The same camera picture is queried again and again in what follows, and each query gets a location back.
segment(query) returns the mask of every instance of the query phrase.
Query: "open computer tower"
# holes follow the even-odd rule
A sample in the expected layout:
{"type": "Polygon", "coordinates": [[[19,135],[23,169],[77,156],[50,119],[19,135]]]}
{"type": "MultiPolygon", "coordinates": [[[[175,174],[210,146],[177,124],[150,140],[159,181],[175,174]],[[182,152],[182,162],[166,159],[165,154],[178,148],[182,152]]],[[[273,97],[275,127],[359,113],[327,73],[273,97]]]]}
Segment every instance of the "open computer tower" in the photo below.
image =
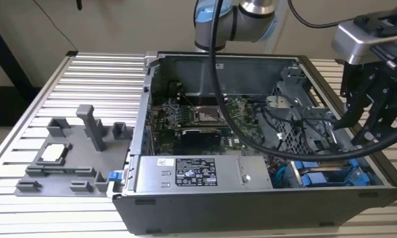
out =
{"type": "MultiPolygon", "coordinates": [[[[219,54],[215,68],[230,117],[255,143],[294,154],[355,149],[358,125],[331,129],[343,105],[306,57],[219,54]]],[[[397,170],[382,152],[326,163],[259,153],[225,123],[207,56],[159,52],[113,192],[134,234],[339,226],[397,200],[397,170]]]]}

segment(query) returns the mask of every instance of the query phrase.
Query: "black cable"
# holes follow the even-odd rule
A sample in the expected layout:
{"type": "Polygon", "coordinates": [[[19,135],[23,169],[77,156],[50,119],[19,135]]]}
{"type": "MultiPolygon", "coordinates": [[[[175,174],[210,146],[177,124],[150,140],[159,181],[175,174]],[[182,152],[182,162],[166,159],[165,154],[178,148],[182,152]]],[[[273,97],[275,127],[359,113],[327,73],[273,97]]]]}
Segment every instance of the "black cable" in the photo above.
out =
{"type": "Polygon", "coordinates": [[[49,17],[49,15],[46,14],[45,10],[42,9],[41,5],[37,3],[35,0],[31,0],[34,2],[34,4],[38,6],[38,8],[41,9],[41,11],[43,12],[46,18],[49,19],[51,25],[54,26],[55,30],[59,32],[59,34],[66,38],[67,42],[70,43],[70,45],[73,46],[73,48],[75,49],[75,51],[78,51],[78,48],[73,45],[71,41],[69,40],[69,38],[66,37],[66,35],[61,32],[61,30],[58,29],[58,27],[55,26],[51,18],[49,17]]]}
{"type": "Polygon", "coordinates": [[[326,121],[329,123],[334,123],[337,121],[337,120],[329,119],[329,118],[306,118],[306,117],[301,117],[301,119],[303,119],[303,120],[319,120],[319,121],[326,121]]]}
{"type": "Polygon", "coordinates": [[[301,125],[299,125],[299,129],[301,129],[302,143],[303,143],[303,145],[306,146],[306,148],[310,150],[310,152],[311,152],[313,154],[315,154],[315,152],[311,150],[311,147],[310,147],[309,142],[307,142],[307,140],[306,140],[305,128],[303,128],[302,123],[301,123],[301,125]]]}
{"type": "Polygon", "coordinates": [[[267,124],[267,126],[275,131],[275,133],[279,133],[278,129],[275,128],[275,126],[270,123],[267,117],[266,117],[266,114],[265,114],[265,111],[262,110],[262,107],[259,108],[259,113],[262,114],[262,118],[267,124]]]}
{"type": "Polygon", "coordinates": [[[197,5],[198,5],[198,0],[195,0],[195,4],[194,4],[194,12],[193,12],[193,24],[194,24],[194,28],[195,28],[195,17],[197,17],[197,5]]]}
{"type": "Polygon", "coordinates": [[[287,124],[293,124],[293,123],[294,123],[291,120],[286,120],[286,119],[278,117],[277,115],[274,115],[274,114],[270,112],[270,110],[269,110],[267,108],[263,108],[263,107],[262,107],[262,110],[263,110],[263,111],[267,113],[267,115],[269,115],[271,118],[274,118],[275,120],[282,121],[282,122],[285,122],[285,123],[287,123],[287,124]]]}
{"type": "Polygon", "coordinates": [[[349,18],[349,19],[345,19],[345,20],[341,20],[341,21],[335,21],[335,22],[331,22],[331,23],[326,23],[326,24],[311,24],[311,23],[309,23],[306,20],[303,20],[303,18],[298,15],[298,12],[297,12],[295,9],[294,9],[291,0],[287,0],[287,2],[289,2],[289,7],[290,7],[290,10],[291,10],[291,13],[293,13],[294,17],[297,18],[297,20],[299,21],[299,23],[301,23],[302,25],[305,25],[306,27],[309,27],[309,28],[323,29],[323,28],[334,27],[334,26],[337,26],[341,22],[350,21],[350,20],[354,19],[354,18],[349,18]]]}
{"type": "Polygon", "coordinates": [[[291,153],[285,153],[281,151],[275,151],[273,149],[269,149],[261,145],[257,145],[242,133],[239,128],[237,127],[233,119],[230,118],[223,99],[222,99],[222,93],[219,91],[219,84],[217,79],[217,71],[215,71],[215,36],[217,36],[217,24],[218,24],[218,16],[219,16],[219,10],[222,6],[222,0],[215,0],[214,2],[214,12],[213,12],[213,20],[211,20],[211,27],[210,27],[210,37],[209,37],[209,61],[207,61],[207,67],[210,70],[210,79],[211,79],[211,86],[214,90],[214,97],[217,101],[217,105],[219,108],[219,112],[225,118],[226,124],[230,127],[230,130],[237,135],[238,139],[253,149],[261,151],[265,154],[270,154],[273,156],[293,159],[294,161],[303,161],[303,162],[327,162],[327,161],[341,161],[347,160],[351,158],[359,158],[363,156],[367,156],[381,150],[383,150],[386,147],[397,143],[397,131],[394,134],[391,134],[389,137],[386,137],[383,140],[381,140],[378,143],[349,151],[342,152],[338,154],[329,154],[329,155],[298,155],[291,153]]]}
{"type": "Polygon", "coordinates": [[[278,145],[277,145],[277,150],[279,150],[279,148],[281,148],[281,145],[282,145],[282,140],[279,140],[279,142],[278,142],[278,145]]]}

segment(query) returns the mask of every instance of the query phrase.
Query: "aluminum table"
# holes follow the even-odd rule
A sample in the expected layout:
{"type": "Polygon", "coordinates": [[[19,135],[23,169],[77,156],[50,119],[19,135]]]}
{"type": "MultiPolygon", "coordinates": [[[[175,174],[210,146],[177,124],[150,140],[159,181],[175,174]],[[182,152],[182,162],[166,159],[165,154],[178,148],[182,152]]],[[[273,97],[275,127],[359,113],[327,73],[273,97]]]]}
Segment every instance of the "aluminum table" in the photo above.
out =
{"type": "MultiPolygon", "coordinates": [[[[338,94],[342,66],[326,59],[314,59],[311,63],[338,94]]],[[[77,106],[91,104],[94,117],[101,118],[103,125],[122,121],[134,126],[142,78],[143,55],[78,53],[65,57],[0,146],[0,238],[135,237],[126,231],[109,198],[15,197],[13,192],[47,136],[45,126],[50,118],[65,116],[69,124],[82,124],[75,117],[77,106]]],[[[397,168],[397,144],[383,153],[397,168]]],[[[338,228],[194,233],[177,237],[397,238],[397,202],[385,208],[367,209],[338,228]]]]}

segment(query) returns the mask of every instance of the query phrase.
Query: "gray 3d-printed holder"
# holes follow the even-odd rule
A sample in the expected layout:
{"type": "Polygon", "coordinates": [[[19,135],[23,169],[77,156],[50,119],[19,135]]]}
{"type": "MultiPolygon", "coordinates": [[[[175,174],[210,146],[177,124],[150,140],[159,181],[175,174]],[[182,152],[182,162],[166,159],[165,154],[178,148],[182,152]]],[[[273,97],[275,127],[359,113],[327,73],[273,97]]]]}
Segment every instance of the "gray 3d-printed holder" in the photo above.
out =
{"type": "Polygon", "coordinates": [[[15,196],[105,197],[107,173],[123,167],[131,128],[122,122],[102,126],[93,110],[91,105],[78,107],[85,126],[51,118],[49,136],[15,185],[15,196]],[[41,156],[51,144],[63,144],[65,150],[55,161],[45,161],[41,156]]]}

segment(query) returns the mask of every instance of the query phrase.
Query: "power supply label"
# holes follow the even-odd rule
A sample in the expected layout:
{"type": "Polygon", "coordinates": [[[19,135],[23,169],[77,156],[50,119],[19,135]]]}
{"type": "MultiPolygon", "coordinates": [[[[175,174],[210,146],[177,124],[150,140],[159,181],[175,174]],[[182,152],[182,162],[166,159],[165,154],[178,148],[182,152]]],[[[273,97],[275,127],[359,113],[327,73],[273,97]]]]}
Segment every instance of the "power supply label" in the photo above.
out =
{"type": "Polygon", "coordinates": [[[214,159],[177,159],[177,186],[217,186],[214,159]]]}

